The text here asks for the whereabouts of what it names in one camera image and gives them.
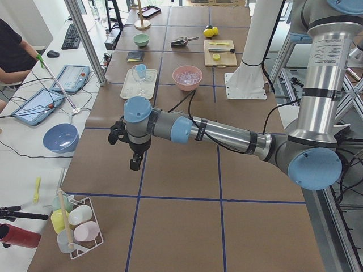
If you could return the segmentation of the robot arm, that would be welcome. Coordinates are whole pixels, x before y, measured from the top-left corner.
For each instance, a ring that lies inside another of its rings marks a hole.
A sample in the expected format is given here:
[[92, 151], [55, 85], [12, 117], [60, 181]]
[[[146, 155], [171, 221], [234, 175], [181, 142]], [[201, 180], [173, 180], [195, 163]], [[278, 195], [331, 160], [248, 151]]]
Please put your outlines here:
[[311, 38], [298, 118], [287, 135], [256, 133], [183, 113], [153, 108], [143, 97], [124, 104], [123, 141], [134, 152], [130, 167], [140, 167], [153, 136], [175, 143], [213, 141], [269, 162], [302, 188], [321, 190], [340, 177], [336, 154], [337, 95], [343, 86], [353, 38], [362, 30], [361, 1], [294, 1], [290, 32]]

